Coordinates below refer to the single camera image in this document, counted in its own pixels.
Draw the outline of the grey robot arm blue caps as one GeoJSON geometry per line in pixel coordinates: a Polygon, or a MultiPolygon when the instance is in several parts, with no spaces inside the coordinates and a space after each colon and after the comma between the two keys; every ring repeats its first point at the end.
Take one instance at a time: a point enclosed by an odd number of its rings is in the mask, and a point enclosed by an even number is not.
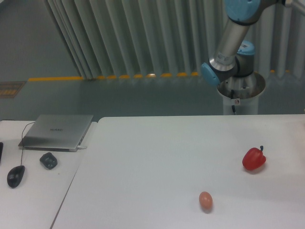
{"type": "Polygon", "coordinates": [[[305,13],[303,0],[226,0],[224,4],[228,21],[223,36],[209,62],[201,65],[202,76],[215,86],[239,72],[236,54],[250,26],[259,20],[266,8],[282,4],[305,13]]]}

